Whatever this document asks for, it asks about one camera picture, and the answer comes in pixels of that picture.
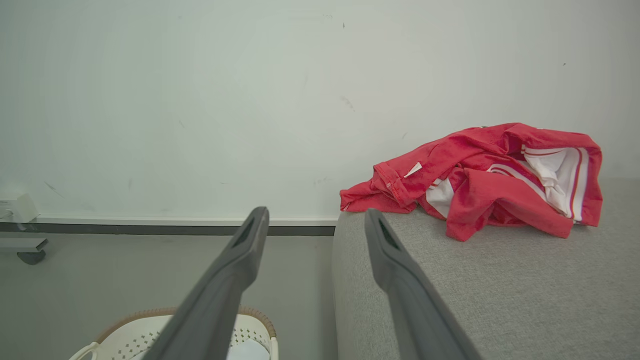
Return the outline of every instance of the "gray sofa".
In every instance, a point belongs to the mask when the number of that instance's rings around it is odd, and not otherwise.
[[[484,359],[640,359],[640,181],[601,186],[600,227],[568,239],[487,226],[462,243],[420,209],[385,217]],[[332,267],[340,359],[399,359],[363,213],[340,215]]]

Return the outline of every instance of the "laundry basket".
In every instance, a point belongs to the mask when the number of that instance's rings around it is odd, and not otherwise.
[[[153,345],[175,310],[175,307],[169,307],[130,315],[80,349],[70,360],[83,359],[89,353],[92,353],[91,360],[139,360]],[[271,320],[256,309],[240,306],[229,347],[248,339],[260,343],[271,360],[278,360],[278,340]]]

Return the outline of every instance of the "red jacket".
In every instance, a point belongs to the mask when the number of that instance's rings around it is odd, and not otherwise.
[[[529,224],[566,238],[574,223],[598,225],[601,163],[588,135],[472,127],[373,166],[371,180],[340,191],[340,209],[409,213],[418,203],[460,241],[486,224]]]

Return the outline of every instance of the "caster wheel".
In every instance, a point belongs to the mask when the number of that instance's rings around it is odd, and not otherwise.
[[[18,258],[29,265],[35,265],[41,262],[44,260],[45,255],[47,255],[47,253],[44,252],[44,250],[40,250],[40,252],[18,252]]]

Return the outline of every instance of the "red fabric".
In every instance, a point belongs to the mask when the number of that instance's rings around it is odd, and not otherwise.
[[[426,143],[398,158],[373,166],[373,178],[348,190],[340,191],[340,209],[365,211],[376,208],[393,213],[409,213],[420,204],[430,215],[444,219],[426,200],[426,191],[437,179],[449,179],[454,195],[446,218],[447,235],[461,241],[469,239],[486,224],[522,226],[529,224],[555,236],[566,238],[573,220],[550,206],[540,194],[545,188],[531,168],[523,165],[523,146],[531,149],[583,148],[589,156],[588,174],[582,201],[582,224],[597,226],[602,207],[598,173],[602,163],[599,146],[584,134],[536,129],[524,124],[474,127]],[[422,168],[404,177],[420,163]],[[529,184],[498,169],[507,165]]]

